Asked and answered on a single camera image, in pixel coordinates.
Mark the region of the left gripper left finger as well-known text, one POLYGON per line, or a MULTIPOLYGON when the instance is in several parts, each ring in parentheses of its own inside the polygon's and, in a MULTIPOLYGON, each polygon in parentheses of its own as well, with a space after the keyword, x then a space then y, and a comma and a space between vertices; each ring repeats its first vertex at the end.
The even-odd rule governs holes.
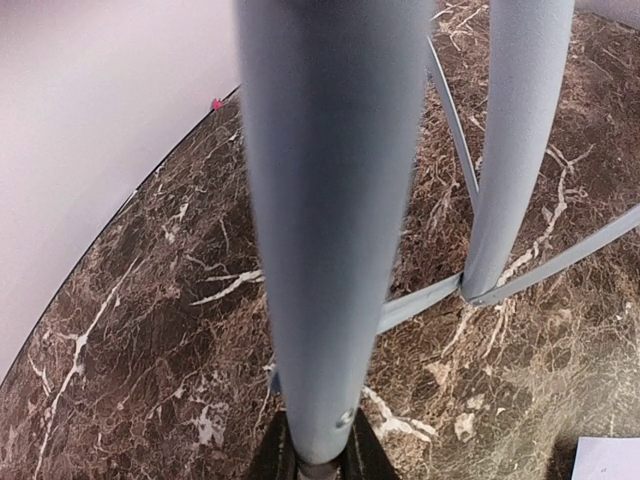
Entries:
POLYGON ((250 480, 295 480, 298 478, 297 456, 286 413, 278 411, 249 466, 250 480))

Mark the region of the light blue music stand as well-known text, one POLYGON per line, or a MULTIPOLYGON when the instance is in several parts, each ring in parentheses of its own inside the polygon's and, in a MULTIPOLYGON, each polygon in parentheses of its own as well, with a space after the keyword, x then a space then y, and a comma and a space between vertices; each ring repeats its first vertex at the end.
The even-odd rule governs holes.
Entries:
POLYGON ((500 282, 559 99, 575 5, 490 5, 483 163, 475 170, 428 31, 429 1, 241 1, 242 114, 277 374, 293 450, 332 467, 364 425, 375 336, 453 292, 492 304, 639 223, 631 209, 531 272, 500 282), (464 270, 385 298, 424 83, 452 130, 473 208, 464 270))

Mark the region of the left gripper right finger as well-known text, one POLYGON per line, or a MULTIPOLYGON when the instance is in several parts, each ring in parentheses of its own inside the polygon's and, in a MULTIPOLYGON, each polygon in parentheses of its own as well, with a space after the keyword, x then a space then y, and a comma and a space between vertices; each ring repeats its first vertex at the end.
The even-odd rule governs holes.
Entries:
POLYGON ((342 453, 342 478, 393 478, 393 466, 363 412, 356 414, 342 453))

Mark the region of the purple sheet music page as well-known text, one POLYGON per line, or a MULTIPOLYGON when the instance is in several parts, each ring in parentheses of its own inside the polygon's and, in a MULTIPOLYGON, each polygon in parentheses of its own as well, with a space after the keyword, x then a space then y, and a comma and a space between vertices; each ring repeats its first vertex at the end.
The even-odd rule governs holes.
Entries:
POLYGON ((572 480, 640 480, 640 439, 580 437, 572 480))

